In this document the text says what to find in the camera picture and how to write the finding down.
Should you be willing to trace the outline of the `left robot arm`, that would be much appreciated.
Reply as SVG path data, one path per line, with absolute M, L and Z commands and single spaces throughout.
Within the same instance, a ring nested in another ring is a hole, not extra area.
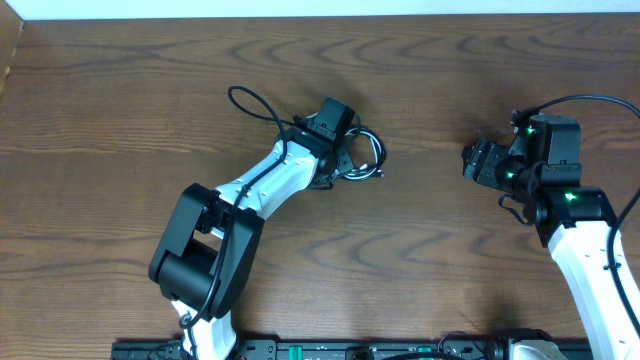
M 345 137 L 355 111 L 332 98 L 296 120 L 271 152 L 235 180 L 194 183 L 174 208 L 148 276 L 178 311 L 192 359 L 225 359 L 236 343 L 231 309 L 243 291 L 266 220 L 292 195 L 331 188 L 352 169 Z

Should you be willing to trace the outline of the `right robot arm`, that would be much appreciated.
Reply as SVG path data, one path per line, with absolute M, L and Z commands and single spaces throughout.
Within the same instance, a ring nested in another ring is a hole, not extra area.
M 636 359 L 639 334 L 629 313 L 639 289 L 624 250 L 618 215 L 598 187 L 581 185 L 581 128 L 576 119 L 514 117 L 515 138 L 480 138 L 462 151 L 463 175 L 522 205 L 516 219 L 535 227 L 560 268 L 596 359 Z

